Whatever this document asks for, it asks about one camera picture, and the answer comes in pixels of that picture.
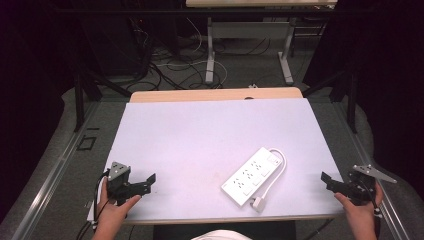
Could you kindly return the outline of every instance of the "human hand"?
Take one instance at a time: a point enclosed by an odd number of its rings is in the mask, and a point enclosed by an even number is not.
[[[380,206],[383,201],[383,190],[378,183],[375,184],[376,196],[375,202]],[[374,223],[374,205],[372,202],[364,206],[355,206],[349,198],[341,193],[335,193],[334,197],[339,200],[345,209],[346,218],[349,222],[355,239],[357,240],[371,240],[377,239],[375,235]]]
[[[93,239],[113,239],[118,233],[122,222],[128,211],[141,199],[140,195],[136,195],[121,206],[116,206],[112,202],[108,202],[107,197],[107,178],[103,178],[102,191],[100,201],[97,204],[98,225]]]

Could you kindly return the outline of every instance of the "desk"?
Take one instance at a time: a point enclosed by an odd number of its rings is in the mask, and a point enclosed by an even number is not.
[[[287,6],[317,6],[335,5],[337,0],[187,0],[188,7],[215,8],[215,7],[287,7]],[[208,18],[208,63],[206,67],[206,83],[213,82],[215,52],[214,38],[275,38],[285,39],[283,51],[278,52],[281,69],[286,84],[293,85],[293,77],[287,62],[296,19],[290,22],[212,22]]]
[[[126,222],[294,220],[343,213],[320,180],[321,171],[341,177],[301,96],[297,88],[134,93],[105,168],[116,161],[131,166],[131,183],[153,173],[157,180]],[[238,207],[220,187],[260,147],[282,150],[288,164],[268,192],[265,210],[257,213],[249,204]]]

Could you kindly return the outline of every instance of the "gray carpet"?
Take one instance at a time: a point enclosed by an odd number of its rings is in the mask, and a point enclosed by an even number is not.
[[[231,40],[223,41],[220,44],[222,44],[221,50],[224,50],[223,46],[225,46],[225,52],[246,53],[259,42],[260,40]],[[295,86],[303,90],[306,86],[302,85],[301,80],[313,54],[315,44],[313,39],[298,42],[295,57],[289,59],[289,64],[295,77]],[[269,50],[261,55],[217,55],[216,60],[226,67],[226,70],[224,70],[220,66],[216,66],[216,72],[221,80],[227,74],[224,88],[243,88],[252,83],[259,87],[285,86],[275,53],[280,46],[279,43],[271,42]],[[261,49],[266,48],[266,42],[261,47]],[[167,60],[157,61],[158,64],[165,62]],[[166,67],[161,67],[161,69],[163,69],[165,75],[173,80],[179,83],[183,82],[182,85],[185,87],[200,81],[200,78],[196,77],[185,80],[186,77],[196,73],[194,69],[178,72]],[[144,80],[152,83],[159,81],[157,75],[150,73]],[[149,84],[137,84],[132,86],[130,90],[146,90],[149,88],[151,88]],[[29,238],[72,239],[76,237],[88,214],[88,209],[84,205],[91,200],[95,182],[105,167],[106,158],[112,146],[125,102],[128,100],[108,88],[102,87],[101,89],[105,97],[99,103],[87,102],[86,110],[89,113],[87,115],[89,118],[83,129],[76,135],[72,132],[75,126],[75,105],[72,90],[63,96],[66,109],[60,125],[43,158],[40,159],[30,182],[2,222],[0,226],[1,239],[12,238],[37,193],[40,189],[43,189],[43,184],[51,174],[52,169],[64,159],[69,159],[68,163],[63,165],[63,169],[66,171],[59,176],[60,181],[53,187],[54,194],[48,199],[45,209],[42,209],[44,211],[39,214],[39,218],[35,219],[36,224],[29,230],[31,233]],[[172,87],[162,82],[161,90],[166,89],[172,89]],[[311,96],[310,102],[336,164],[342,176],[346,176],[347,170],[353,164],[362,164],[364,157],[370,159],[369,156],[372,156],[372,133],[366,123],[365,114],[358,109],[357,127],[359,133],[352,136],[343,121],[344,111],[340,110],[343,109],[344,103],[330,103],[327,94],[328,89],[324,89]],[[78,150],[78,146],[80,148],[89,147],[93,138],[95,138],[95,142],[91,150]],[[356,138],[360,140],[359,148],[364,149],[365,156],[360,151],[361,149],[358,150]],[[422,200],[403,181],[400,181],[397,186],[383,184],[383,187],[392,200],[391,202],[393,202],[393,208],[402,218],[409,239],[424,239],[423,230],[419,227],[424,226],[422,218],[424,204]],[[390,219],[383,221],[380,239],[399,239],[396,234],[393,236],[396,229],[391,229],[391,225],[386,222],[390,222]],[[296,221],[298,239],[303,239],[323,223],[324,220]],[[154,226],[135,226],[134,228],[123,226],[116,239],[129,239],[131,234],[131,239],[149,240],[152,239],[153,228]],[[92,233],[89,230],[85,239],[89,239],[91,236]],[[340,216],[314,239],[353,239],[353,237],[344,216]]]

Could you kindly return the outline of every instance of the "white power strip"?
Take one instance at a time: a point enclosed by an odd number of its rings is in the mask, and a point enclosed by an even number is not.
[[[238,205],[243,206],[281,162],[280,158],[262,147],[221,188]]]

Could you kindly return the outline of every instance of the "white table surface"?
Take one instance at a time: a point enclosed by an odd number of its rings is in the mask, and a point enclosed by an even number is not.
[[[268,192],[265,210],[257,213],[248,203],[238,207],[221,185],[260,147],[282,150],[288,163]],[[343,213],[320,180],[322,171],[336,180],[341,177],[303,98],[128,103],[105,169],[114,161],[131,166],[131,183],[156,173],[152,193],[128,214],[131,224],[313,219]]]
[[[267,7],[335,5],[337,0],[187,0],[188,7]]]

